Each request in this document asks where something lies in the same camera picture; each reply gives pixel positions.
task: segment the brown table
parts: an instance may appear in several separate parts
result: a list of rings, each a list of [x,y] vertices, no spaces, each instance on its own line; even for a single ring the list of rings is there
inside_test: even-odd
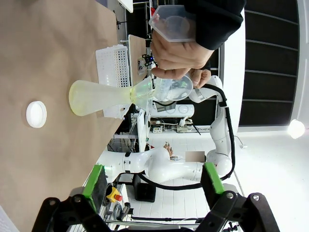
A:
[[[68,103],[74,81],[98,82],[95,51],[117,44],[116,19],[94,0],[6,0],[0,35],[0,204],[27,232],[45,198],[84,183],[121,123]],[[47,109],[40,129],[26,121],[35,100]]]
[[[129,35],[128,46],[131,80],[133,81],[133,85],[136,85],[141,82],[147,74],[147,70],[141,75],[138,74],[138,59],[146,54],[146,40],[135,35]]]

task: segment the conical flask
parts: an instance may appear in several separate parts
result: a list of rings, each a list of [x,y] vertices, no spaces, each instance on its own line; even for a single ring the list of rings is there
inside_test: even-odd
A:
[[[89,81],[75,81],[69,92],[72,111],[78,116],[85,116],[118,104],[134,103],[146,110],[152,98],[152,81],[146,78],[134,87],[112,87]]]

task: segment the white round cap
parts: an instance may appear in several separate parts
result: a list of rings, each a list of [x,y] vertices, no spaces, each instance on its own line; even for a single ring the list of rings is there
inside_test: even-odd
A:
[[[34,128],[41,128],[44,126],[47,118],[47,110],[43,102],[31,102],[26,111],[27,122]]]

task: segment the green tape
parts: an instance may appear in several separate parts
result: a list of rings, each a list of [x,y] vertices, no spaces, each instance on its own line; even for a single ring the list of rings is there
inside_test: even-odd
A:
[[[89,200],[90,204],[92,205],[92,207],[94,208],[94,210],[96,210],[96,206],[95,203],[93,202],[92,199],[92,192],[93,189],[95,188],[95,185],[98,181],[98,177],[101,173],[103,165],[100,164],[96,164],[95,166],[93,166],[93,169],[89,175],[88,181],[86,183],[86,186],[83,190],[83,195],[86,197],[87,200]]]
[[[209,177],[211,178],[211,182],[215,190],[215,193],[221,195],[225,190],[222,185],[221,179],[218,176],[218,173],[216,171],[214,164],[210,162],[205,162],[204,165],[205,165],[205,168],[206,168],[206,171]]]

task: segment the round light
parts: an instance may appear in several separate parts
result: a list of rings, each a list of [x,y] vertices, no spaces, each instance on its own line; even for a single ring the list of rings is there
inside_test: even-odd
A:
[[[27,122],[34,128],[44,126],[47,118],[47,110],[43,102],[33,101],[29,104],[26,111]]]
[[[297,139],[305,133],[305,125],[296,119],[293,119],[288,127],[288,133],[293,139]]]

